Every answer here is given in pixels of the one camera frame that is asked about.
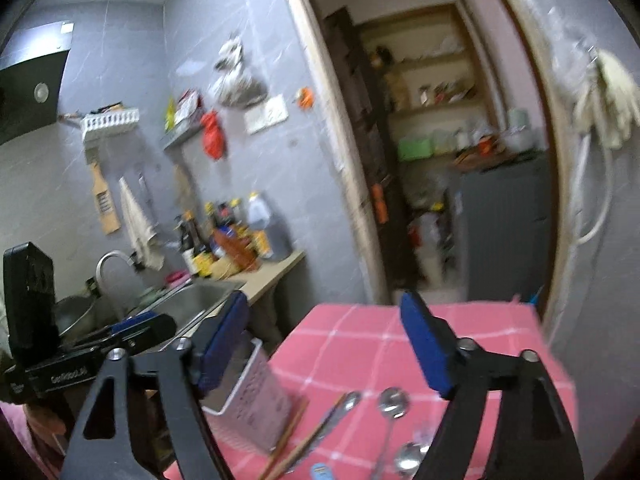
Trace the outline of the white perforated utensil holder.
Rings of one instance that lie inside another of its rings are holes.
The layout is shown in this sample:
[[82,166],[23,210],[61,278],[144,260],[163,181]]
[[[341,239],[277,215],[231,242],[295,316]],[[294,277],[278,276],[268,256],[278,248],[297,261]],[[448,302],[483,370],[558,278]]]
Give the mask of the white perforated utensil holder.
[[292,412],[292,400],[273,373],[262,341],[242,333],[220,385],[201,407],[216,441],[268,455]]

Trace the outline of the large steel spoon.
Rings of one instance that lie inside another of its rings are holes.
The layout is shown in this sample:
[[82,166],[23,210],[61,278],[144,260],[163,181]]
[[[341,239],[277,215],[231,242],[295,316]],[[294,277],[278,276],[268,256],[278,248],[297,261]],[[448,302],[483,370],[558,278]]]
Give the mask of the large steel spoon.
[[378,396],[378,410],[385,418],[387,425],[383,443],[381,444],[380,450],[378,451],[378,456],[376,456],[374,467],[370,473],[370,479],[378,480],[379,478],[381,478],[384,468],[385,455],[387,452],[387,448],[390,445],[390,437],[392,436],[394,422],[396,422],[397,419],[404,417],[408,412],[408,409],[408,394],[399,387],[386,388]]

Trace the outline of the wooden chopstick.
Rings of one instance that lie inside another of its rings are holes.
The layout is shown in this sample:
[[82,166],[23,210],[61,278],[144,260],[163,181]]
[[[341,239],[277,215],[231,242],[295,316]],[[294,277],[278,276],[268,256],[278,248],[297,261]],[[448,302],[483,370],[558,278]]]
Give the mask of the wooden chopstick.
[[316,440],[316,437],[318,437],[320,432],[324,428],[326,428],[326,426],[328,426],[331,417],[342,405],[345,399],[346,393],[343,393],[333,404],[332,408],[330,408],[330,410],[326,413],[326,416],[322,418],[322,421],[318,423],[316,428],[314,428],[314,430],[312,430],[304,440],[301,440],[299,444],[296,445],[296,448],[294,448],[294,450],[290,454],[288,454],[288,456],[286,456],[280,464],[277,464],[277,466],[275,466],[273,470],[270,471],[270,473],[266,477],[267,480],[280,478],[282,474],[285,474],[292,468],[292,466],[303,456],[303,454],[309,450],[311,443]]
[[309,401],[306,398],[306,396],[301,396],[298,399],[297,403],[294,406],[294,410],[292,411],[292,415],[288,420],[288,422],[286,423],[282,436],[280,437],[276,447],[270,454],[267,465],[265,466],[265,468],[262,470],[262,473],[258,477],[259,480],[265,480],[265,478],[268,477],[268,474],[270,474],[273,468],[277,465],[278,461],[280,460],[280,456],[282,455],[286,445],[288,444],[288,440],[290,440],[292,433],[294,432],[298,423],[302,419],[303,414],[305,413],[306,408],[308,406],[308,403]]

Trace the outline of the blue handled child spoon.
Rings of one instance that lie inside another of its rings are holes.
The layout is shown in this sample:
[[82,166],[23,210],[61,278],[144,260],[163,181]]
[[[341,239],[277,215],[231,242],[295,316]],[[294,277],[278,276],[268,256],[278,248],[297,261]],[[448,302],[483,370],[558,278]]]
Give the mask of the blue handled child spoon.
[[332,469],[325,463],[316,463],[310,467],[311,480],[335,480]]

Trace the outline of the stainless steel sink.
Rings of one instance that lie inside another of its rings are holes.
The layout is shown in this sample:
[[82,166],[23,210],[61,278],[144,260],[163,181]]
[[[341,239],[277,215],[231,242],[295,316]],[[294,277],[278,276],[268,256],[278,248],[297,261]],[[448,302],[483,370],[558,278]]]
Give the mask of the stainless steel sink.
[[181,337],[192,333],[206,318],[216,316],[231,293],[242,286],[242,282],[234,281],[190,281],[132,314],[167,314],[177,325],[176,336]]

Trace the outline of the pink checkered tablecloth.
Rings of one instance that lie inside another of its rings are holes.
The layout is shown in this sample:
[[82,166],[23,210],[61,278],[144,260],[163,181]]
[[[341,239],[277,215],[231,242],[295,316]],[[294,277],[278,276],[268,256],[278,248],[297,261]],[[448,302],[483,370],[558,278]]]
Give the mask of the pink checkered tablecloth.
[[[552,356],[535,311],[516,302],[465,302],[431,308],[454,332],[484,349],[516,356],[535,350],[558,389],[570,422],[578,423],[574,382]],[[426,383],[395,307],[318,304],[270,359],[282,386],[309,403],[288,441],[289,448],[318,425],[337,398],[360,391],[362,400],[290,474],[307,479],[310,467],[325,463],[337,479],[367,479],[380,450],[387,422],[378,396],[390,387],[408,394],[409,409],[394,422],[383,476],[396,478],[393,457],[401,445],[434,436],[446,403]]]

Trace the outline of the pink soap dish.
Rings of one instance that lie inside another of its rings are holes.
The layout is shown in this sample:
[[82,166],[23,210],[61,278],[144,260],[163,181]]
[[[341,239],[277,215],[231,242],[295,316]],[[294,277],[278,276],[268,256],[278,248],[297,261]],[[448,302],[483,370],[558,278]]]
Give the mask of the pink soap dish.
[[191,278],[192,275],[185,270],[171,272],[165,278],[165,287],[167,289],[181,287],[185,284],[188,284]]

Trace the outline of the tan paper wrapped package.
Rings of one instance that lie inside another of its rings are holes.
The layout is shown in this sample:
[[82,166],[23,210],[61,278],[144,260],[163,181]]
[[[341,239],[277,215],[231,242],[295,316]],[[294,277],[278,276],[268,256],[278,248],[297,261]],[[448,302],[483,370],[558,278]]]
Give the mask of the tan paper wrapped package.
[[242,269],[235,263],[235,261],[228,256],[214,261],[210,267],[210,277],[216,281],[223,281],[227,278],[231,278],[236,274],[239,274]]

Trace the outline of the dark sauce bottle yellow label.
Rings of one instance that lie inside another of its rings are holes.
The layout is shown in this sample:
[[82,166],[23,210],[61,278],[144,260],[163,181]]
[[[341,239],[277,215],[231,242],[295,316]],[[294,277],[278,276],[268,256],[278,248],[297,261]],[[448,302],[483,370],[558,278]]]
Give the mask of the dark sauce bottle yellow label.
[[198,275],[201,278],[211,278],[213,276],[215,259],[209,244],[201,236],[192,211],[186,210],[183,213],[183,219],[192,237],[194,246],[193,261],[194,266],[198,269]]

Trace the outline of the chrome faucet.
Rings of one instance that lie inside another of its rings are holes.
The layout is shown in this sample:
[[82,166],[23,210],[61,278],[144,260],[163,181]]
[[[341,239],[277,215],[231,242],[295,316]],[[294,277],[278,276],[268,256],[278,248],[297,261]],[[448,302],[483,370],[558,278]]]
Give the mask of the chrome faucet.
[[96,284],[119,320],[134,310],[139,291],[139,280],[134,259],[121,250],[112,250],[99,258],[96,264]]

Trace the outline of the orange brown snack bag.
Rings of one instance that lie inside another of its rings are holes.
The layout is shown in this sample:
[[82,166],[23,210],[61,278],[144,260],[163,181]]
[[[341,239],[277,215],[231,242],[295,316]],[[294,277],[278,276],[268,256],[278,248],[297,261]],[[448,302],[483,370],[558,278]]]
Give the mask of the orange brown snack bag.
[[220,229],[213,229],[213,237],[241,271],[253,272],[259,269],[257,257],[236,237],[230,237]]

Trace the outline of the black pump bottle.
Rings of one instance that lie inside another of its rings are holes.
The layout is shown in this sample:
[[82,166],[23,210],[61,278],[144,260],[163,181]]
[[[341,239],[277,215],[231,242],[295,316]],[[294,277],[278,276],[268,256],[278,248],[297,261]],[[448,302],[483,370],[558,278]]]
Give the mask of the black pump bottle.
[[198,268],[196,267],[193,260],[194,244],[192,237],[189,233],[188,228],[186,227],[186,224],[184,223],[183,218],[178,216],[176,218],[176,222],[176,230],[179,232],[180,254],[182,255],[184,263],[186,264],[186,267],[188,268],[190,274],[192,276],[197,276]]

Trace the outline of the beige hanging towel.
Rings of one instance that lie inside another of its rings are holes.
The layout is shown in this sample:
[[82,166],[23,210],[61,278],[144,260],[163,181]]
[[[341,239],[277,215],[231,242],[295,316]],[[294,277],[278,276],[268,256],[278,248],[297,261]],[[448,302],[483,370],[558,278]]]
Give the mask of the beige hanging towel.
[[130,187],[124,177],[118,180],[120,206],[122,216],[130,240],[130,244],[137,256],[137,262],[153,271],[163,269],[165,258],[162,251],[157,248],[157,232],[154,226],[134,198]]

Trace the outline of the grey washing machine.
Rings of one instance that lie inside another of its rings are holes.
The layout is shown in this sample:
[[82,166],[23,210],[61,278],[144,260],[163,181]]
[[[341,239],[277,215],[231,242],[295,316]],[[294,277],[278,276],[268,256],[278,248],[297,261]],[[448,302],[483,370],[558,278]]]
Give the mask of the grey washing machine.
[[454,253],[465,301],[529,300],[544,287],[551,233],[548,157],[449,173]]

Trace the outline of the wooden grater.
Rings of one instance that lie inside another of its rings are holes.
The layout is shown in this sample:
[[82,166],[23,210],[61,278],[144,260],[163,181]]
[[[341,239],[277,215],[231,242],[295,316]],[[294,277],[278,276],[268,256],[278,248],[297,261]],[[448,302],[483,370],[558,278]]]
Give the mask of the wooden grater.
[[91,170],[93,198],[102,231],[106,235],[113,234],[120,229],[120,222],[110,187],[102,174],[99,149],[96,146],[94,148],[87,148],[86,159]]

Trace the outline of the large soy sauce jug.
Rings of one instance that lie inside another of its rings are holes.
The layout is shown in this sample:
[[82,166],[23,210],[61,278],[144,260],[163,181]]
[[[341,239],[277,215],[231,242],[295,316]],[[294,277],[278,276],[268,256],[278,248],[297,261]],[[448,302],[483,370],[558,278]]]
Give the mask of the large soy sauce jug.
[[291,255],[292,245],[288,233],[262,194],[250,193],[246,218],[260,258],[268,261],[282,261]]

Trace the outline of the red cup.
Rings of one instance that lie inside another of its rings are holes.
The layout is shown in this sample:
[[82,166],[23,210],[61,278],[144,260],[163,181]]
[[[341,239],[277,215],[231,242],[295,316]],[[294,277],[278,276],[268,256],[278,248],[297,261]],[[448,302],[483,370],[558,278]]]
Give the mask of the red cup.
[[477,142],[477,153],[483,157],[489,157],[495,154],[497,138],[493,134],[482,136]]

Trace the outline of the green box on shelf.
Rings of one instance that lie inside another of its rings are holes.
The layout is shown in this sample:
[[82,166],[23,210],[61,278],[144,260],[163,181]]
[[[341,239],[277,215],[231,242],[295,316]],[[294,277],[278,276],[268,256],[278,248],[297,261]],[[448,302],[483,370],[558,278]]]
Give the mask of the green box on shelf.
[[434,155],[430,138],[402,138],[398,141],[398,158],[401,162],[428,159]]

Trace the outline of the red plastic bag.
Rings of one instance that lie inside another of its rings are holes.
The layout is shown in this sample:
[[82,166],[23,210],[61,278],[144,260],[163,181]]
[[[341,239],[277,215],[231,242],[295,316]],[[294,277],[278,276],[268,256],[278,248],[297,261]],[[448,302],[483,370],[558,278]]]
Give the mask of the red plastic bag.
[[205,113],[201,117],[201,126],[203,127],[202,144],[204,153],[213,160],[222,159],[226,152],[226,138],[217,113],[214,110]]

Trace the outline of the clear bag of dried goods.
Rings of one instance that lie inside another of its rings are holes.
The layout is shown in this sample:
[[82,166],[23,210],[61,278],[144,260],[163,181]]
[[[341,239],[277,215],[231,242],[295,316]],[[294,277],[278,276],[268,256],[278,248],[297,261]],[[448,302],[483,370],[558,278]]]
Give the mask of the clear bag of dried goods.
[[219,106],[245,110],[268,96],[265,81],[254,75],[245,62],[239,36],[231,36],[220,47],[214,69],[219,77],[208,87],[208,94]]

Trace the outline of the black range hood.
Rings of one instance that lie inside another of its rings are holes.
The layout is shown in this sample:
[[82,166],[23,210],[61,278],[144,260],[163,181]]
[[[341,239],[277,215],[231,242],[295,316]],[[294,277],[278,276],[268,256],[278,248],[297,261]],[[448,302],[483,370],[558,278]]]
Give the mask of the black range hood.
[[58,94],[73,29],[72,22],[20,29],[2,51],[2,144],[58,120]]

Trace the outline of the cream rubber gloves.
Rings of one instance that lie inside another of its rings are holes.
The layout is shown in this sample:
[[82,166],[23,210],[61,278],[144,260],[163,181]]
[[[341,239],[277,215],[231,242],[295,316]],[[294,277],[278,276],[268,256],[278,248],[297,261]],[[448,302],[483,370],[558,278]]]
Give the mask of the cream rubber gloves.
[[639,86],[622,62],[607,50],[593,51],[574,107],[579,133],[597,133],[609,150],[620,150],[639,125]]

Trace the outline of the white wall basket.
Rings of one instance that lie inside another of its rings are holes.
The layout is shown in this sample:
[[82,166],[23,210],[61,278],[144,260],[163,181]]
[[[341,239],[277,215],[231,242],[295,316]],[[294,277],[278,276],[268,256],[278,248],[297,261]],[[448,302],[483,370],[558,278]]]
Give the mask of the white wall basket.
[[96,143],[104,136],[126,133],[136,128],[139,120],[140,112],[134,107],[86,115],[80,121],[82,142]]

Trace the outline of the grey wall shelf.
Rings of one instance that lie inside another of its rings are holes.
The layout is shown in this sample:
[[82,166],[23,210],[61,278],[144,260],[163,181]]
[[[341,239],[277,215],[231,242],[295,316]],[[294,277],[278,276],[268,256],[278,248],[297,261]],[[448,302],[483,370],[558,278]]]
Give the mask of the grey wall shelf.
[[160,140],[160,148],[167,152],[174,148],[180,148],[182,144],[189,141],[203,129],[203,125],[200,122],[180,122],[175,128],[166,132],[162,140]]

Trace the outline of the white wall switch socket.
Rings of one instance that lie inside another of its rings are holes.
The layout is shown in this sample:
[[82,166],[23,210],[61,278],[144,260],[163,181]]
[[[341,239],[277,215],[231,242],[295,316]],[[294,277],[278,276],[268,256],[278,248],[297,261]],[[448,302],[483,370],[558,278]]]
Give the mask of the white wall switch socket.
[[259,131],[279,125],[288,119],[288,109],[282,94],[266,99],[244,113],[246,132],[252,136]]

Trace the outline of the orange wall plug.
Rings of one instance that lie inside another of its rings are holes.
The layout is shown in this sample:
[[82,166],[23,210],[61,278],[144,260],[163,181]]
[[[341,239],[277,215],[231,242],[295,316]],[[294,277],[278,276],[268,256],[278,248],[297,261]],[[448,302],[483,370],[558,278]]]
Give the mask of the orange wall plug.
[[300,88],[296,92],[295,103],[301,110],[310,110],[314,106],[314,92],[309,87]]

